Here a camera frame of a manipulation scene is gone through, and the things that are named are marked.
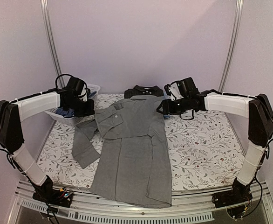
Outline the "grey long sleeve shirt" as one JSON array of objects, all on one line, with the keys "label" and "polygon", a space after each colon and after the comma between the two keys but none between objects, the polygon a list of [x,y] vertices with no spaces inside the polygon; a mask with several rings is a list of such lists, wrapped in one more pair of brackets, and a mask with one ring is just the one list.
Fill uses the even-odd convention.
[{"label": "grey long sleeve shirt", "polygon": [[171,164],[162,97],[133,96],[96,111],[75,127],[73,158],[82,168],[98,161],[90,191],[145,208],[168,208]]}]

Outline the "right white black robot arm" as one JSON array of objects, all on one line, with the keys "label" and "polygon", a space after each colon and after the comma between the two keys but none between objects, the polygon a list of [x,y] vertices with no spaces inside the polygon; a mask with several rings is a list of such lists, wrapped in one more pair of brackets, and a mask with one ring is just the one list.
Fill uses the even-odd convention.
[{"label": "right white black robot arm", "polygon": [[157,107],[165,117],[172,189],[207,189],[239,184],[232,203],[246,196],[269,156],[273,110],[266,95],[199,91],[192,78],[165,86]]}]

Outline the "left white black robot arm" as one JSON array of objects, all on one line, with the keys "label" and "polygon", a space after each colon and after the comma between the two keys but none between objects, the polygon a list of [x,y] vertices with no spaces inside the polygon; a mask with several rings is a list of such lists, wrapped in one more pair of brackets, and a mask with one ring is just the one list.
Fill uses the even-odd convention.
[{"label": "left white black robot arm", "polygon": [[32,147],[26,146],[30,134],[41,132],[48,127],[44,112],[62,108],[71,110],[76,117],[94,114],[94,100],[88,98],[88,84],[70,74],[66,86],[40,91],[32,95],[0,101],[0,151],[7,156],[8,162],[35,186],[40,187],[38,194],[47,203],[57,198],[54,189],[46,185],[48,177],[36,163],[37,154]]}]

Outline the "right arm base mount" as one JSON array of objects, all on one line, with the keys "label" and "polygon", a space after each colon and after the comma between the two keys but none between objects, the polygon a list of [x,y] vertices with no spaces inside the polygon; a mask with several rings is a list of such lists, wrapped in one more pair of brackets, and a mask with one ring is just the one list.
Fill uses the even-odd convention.
[{"label": "right arm base mount", "polygon": [[232,184],[232,189],[213,194],[212,202],[216,208],[248,202],[253,198],[250,191],[251,184],[252,182],[244,185],[236,178]]}]

